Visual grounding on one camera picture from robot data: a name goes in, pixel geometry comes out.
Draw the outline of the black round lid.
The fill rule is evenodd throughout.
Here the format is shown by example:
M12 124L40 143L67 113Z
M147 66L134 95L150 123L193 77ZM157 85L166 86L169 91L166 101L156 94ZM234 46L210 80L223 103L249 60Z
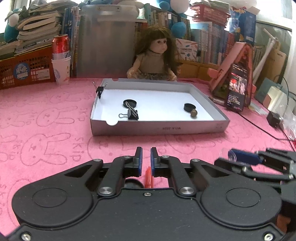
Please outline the black round lid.
M132 99L126 99L126 100L123 101L123 106L125 108L128 108L127 104L129 104L133 108L135 108L137 106L137 102L135 100L132 100Z

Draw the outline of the black round cap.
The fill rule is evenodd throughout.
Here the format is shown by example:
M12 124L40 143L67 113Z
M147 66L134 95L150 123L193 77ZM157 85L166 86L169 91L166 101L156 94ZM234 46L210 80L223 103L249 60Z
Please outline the black round cap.
M184 104L184 111L190 113L193 109L196 109L196 106L191 103Z

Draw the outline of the black power adapter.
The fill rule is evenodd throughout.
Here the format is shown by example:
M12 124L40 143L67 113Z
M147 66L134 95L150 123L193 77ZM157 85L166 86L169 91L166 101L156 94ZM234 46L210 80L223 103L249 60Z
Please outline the black power adapter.
M270 111L266 117L268 124L273 128L278 128L281 122L281 117L278 113Z

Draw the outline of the brown walnut in tray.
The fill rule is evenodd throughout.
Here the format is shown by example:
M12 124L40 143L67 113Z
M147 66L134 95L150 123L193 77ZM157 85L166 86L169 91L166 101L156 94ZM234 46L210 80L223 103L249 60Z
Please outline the brown walnut in tray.
M190 115L191 115L191 117L193 117L193 118L195 118L196 116L197 116L197 111L196 111L196 109L192 109L191 110L191 112L190 112Z

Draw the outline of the pink bunny tablecloth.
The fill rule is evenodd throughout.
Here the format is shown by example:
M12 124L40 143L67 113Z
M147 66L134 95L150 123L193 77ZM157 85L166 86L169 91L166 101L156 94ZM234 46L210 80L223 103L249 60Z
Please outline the pink bunny tablecloth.
M150 165L150 149L182 162L198 158L209 163L229 149L249 152L275 148L292 150L283 133L266 117L250 109L225 111L230 119L223 133L117 137L91 133L90 113L98 79L28 85L1 91L1 233L12 232L18 221L11 208L15 192L26 184L100 158L110 162L143 148L142 168Z

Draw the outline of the pink triangular phone stand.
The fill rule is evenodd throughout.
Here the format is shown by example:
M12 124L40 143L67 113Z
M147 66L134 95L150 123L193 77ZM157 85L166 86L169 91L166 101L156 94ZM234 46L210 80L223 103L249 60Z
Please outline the pink triangular phone stand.
M233 65L247 70L246 99L244 101L244 106L248 106L251 102L253 89L252 46L248 43L236 42L218 70L212 68L208 69L207 74L211 78L208 83L209 89L213 96L225 99Z

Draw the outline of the brown haired baby doll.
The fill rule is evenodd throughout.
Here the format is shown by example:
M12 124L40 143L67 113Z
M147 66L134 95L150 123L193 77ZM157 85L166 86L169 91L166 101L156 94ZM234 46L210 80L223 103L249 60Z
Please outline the brown haired baby doll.
M169 29L150 26L135 47L127 78L176 81L178 76L176 40Z

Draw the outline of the colourful pencil box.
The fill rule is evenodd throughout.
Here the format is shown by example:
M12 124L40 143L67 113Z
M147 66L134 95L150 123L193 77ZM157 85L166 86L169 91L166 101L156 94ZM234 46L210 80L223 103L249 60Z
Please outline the colourful pencil box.
M182 60L196 61L198 43L190 40L176 39L176 46Z

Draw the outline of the white paper cup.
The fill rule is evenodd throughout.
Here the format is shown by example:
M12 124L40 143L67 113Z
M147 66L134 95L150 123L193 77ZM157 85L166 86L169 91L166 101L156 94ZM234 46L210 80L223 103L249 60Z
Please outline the white paper cup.
M71 57L52 60L55 80L58 85L68 84L70 80Z

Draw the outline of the translucent plastic storage box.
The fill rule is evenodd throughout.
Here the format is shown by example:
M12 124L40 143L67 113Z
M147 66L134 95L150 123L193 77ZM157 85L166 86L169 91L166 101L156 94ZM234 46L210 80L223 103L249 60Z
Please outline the translucent plastic storage box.
M88 4L81 9L78 78L125 78L134 57L136 6Z

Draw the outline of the red cola can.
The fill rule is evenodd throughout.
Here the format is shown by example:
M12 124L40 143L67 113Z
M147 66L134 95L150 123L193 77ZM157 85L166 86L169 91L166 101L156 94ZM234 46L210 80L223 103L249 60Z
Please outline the red cola can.
M67 34L58 35L52 41L52 59L60 60L70 57L70 39Z

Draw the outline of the blue plush toy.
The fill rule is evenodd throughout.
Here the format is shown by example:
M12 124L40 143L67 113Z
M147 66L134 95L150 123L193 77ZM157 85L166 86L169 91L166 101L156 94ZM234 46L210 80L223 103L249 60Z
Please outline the blue plush toy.
M189 8L189 3L189 0L157 1L159 8L168 14L168 27L175 38L188 38L190 22L185 12Z

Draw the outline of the red basket on books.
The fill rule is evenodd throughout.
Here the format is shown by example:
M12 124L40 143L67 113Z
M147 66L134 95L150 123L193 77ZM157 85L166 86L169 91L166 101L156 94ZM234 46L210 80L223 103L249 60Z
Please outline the red basket on books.
M190 6L190 9L194 12L192 17L194 22L212 22L222 27L226 27L230 18L229 13L225 13L205 4L196 4Z

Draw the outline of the stack of books left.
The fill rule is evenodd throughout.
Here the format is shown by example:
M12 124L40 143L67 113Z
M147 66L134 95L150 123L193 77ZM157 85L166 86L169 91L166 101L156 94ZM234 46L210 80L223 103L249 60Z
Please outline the stack of books left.
M28 16L16 25L17 55L51 44L53 37L63 32L66 11L78 6L73 1L32 1Z

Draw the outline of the white pipe lamp frame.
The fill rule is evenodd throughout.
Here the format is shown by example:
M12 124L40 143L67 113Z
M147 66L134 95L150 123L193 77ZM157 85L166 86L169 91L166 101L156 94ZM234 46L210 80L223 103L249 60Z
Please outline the white pipe lamp frame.
M265 28L263 28L263 32L265 32L268 36L269 36L269 41L268 44L266 46L266 50L264 55L262 56L262 59L260 60L259 64L257 65L257 67L255 68L255 70L253 71L253 82L252 84L255 85L259 75L263 69L263 66L267 60L267 57L269 55L269 53L271 52L272 48L274 47L274 45L278 42L278 37L274 37L268 30L266 30Z

